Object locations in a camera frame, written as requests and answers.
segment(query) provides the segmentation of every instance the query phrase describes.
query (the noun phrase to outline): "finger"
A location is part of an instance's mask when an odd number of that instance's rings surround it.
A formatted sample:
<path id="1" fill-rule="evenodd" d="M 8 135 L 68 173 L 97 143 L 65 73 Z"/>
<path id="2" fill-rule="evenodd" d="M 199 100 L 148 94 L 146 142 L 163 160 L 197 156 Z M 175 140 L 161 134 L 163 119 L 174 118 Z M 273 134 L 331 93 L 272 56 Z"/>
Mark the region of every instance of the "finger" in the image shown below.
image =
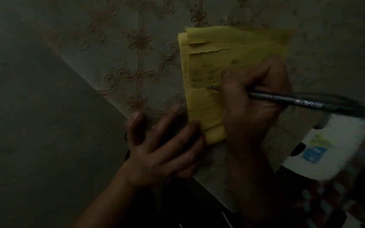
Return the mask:
<path id="1" fill-rule="evenodd" d="M 178 157 L 164 164 L 167 173 L 177 172 L 181 169 L 185 169 L 192 164 L 198 162 L 201 153 L 205 149 L 205 136 L 202 135 L 198 138 L 194 145 Z"/>
<path id="2" fill-rule="evenodd" d="M 190 179 L 192 175 L 194 175 L 195 170 L 200 165 L 201 162 L 194 163 L 190 165 L 190 167 L 180 170 L 176 173 L 176 177 L 184 178 L 184 179 Z"/>
<path id="3" fill-rule="evenodd" d="M 224 108 L 237 111 L 245 108 L 249 98 L 242 80 L 230 70 L 222 71 L 221 80 Z"/>
<path id="4" fill-rule="evenodd" d="M 247 68 L 241 74 L 245 86 L 256 82 L 263 86 L 261 90 L 271 92 L 290 92 L 291 86 L 288 81 L 287 68 L 279 56 L 268 57 L 255 67 Z"/>
<path id="5" fill-rule="evenodd" d="M 126 138 L 128 139 L 129 148 L 133 148 L 142 144 L 144 138 L 144 132 L 142 128 L 143 113 L 141 111 L 135 111 L 125 124 L 125 130 L 127 132 Z"/>
<path id="6" fill-rule="evenodd" d="M 163 137 L 165 131 L 170 126 L 170 124 L 182 113 L 182 108 L 180 106 L 175 106 L 166 113 L 159 122 L 150 130 L 147 134 L 144 144 L 149 152 L 153 152 L 159 147 L 160 140 Z"/>
<path id="7" fill-rule="evenodd" d="M 154 156 L 156 156 L 160 162 L 171 160 L 186 147 L 187 143 L 195 135 L 195 133 L 199 131 L 199 129 L 199 121 L 188 123 L 176 136 L 160 147 Z"/>

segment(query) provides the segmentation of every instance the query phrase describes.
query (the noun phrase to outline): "wallpaper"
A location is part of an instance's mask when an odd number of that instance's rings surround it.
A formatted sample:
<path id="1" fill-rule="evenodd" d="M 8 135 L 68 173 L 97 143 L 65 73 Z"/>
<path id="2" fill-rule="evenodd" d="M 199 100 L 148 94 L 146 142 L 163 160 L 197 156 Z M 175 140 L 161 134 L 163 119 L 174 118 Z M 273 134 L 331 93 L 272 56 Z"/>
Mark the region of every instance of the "wallpaper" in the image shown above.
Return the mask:
<path id="1" fill-rule="evenodd" d="M 125 116 L 140 109 L 152 121 L 185 104 L 177 43 L 185 27 L 295 30 L 286 57 L 294 91 L 335 92 L 347 86 L 335 81 L 358 79 L 365 70 L 365 0 L 0 0 L 0 5 Z M 291 129 L 308 116 L 287 110 L 268 138 L 302 138 L 303 132 Z M 195 178 L 234 210 L 226 192 L 225 145 L 213 150 L 210 165 Z M 287 155 L 281 153 L 276 166 Z"/>

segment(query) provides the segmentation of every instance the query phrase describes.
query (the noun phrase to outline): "pen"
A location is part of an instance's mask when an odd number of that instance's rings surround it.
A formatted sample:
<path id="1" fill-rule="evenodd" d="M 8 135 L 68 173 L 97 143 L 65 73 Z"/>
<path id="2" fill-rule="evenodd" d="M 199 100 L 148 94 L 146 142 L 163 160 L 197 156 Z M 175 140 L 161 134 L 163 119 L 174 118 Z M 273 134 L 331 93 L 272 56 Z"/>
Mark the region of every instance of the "pen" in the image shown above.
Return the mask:
<path id="1" fill-rule="evenodd" d="M 207 88 L 221 91 L 220 86 L 207 86 Z M 284 95 L 279 93 L 264 92 L 264 91 L 247 91 L 247 94 L 251 98 L 263 99 L 268 101 L 275 101 L 282 105 L 300 106 L 314 110 L 322 110 L 333 113 L 338 113 L 346 116 L 363 117 L 365 118 L 365 106 L 362 106 L 356 101 L 353 101 L 347 97 L 327 94 L 313 94 L 313 93 L 293 93 L 291 95 Z M 330 98 L 341 99 L 342 102 L 328 101 L 324 99 L 314 99 L 303 97 L 303 95 L 318 95 Z"/>

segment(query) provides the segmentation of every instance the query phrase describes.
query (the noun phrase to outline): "sticker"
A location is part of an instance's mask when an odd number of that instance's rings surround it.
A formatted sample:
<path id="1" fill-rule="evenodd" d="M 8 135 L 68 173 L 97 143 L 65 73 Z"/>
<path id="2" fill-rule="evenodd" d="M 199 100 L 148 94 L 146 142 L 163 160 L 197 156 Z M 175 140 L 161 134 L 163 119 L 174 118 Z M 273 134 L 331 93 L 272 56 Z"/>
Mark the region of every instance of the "sticker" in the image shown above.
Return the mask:
<path id="1" fill-rule="evenodd" d="M 316 134 L 313 139 L 311 139 L 309 144 L 312 146 L 318 146 L 328 149 L 333 147 L 332 143 L 321 134 Z"/>
<path id="2" fill-rule="evenodd" d="M 324 147 L 311 146 L 302 154 L 302 158 L 308 162 L 317 163 L 328 149 Z"/>

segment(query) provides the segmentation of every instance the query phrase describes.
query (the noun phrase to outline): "yellow paper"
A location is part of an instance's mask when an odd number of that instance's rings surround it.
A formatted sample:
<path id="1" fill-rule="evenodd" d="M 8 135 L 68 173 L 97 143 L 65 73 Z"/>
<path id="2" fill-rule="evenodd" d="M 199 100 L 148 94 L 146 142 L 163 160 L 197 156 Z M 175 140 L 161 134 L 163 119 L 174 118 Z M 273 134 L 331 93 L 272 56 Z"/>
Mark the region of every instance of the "yellow paper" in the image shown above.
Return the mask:
<path id="1" fill-rule="evenodd" d="M 226 138 L 222 96 L 207 89 L 220 85 L 224 69 L 238 71 L 268 55 L 284 55 L 291 32 L 279 29 L 239 29 L 228 26 L 186 28 L 178 34 L 189 120 L 200 120 L 208 144 Z"/>

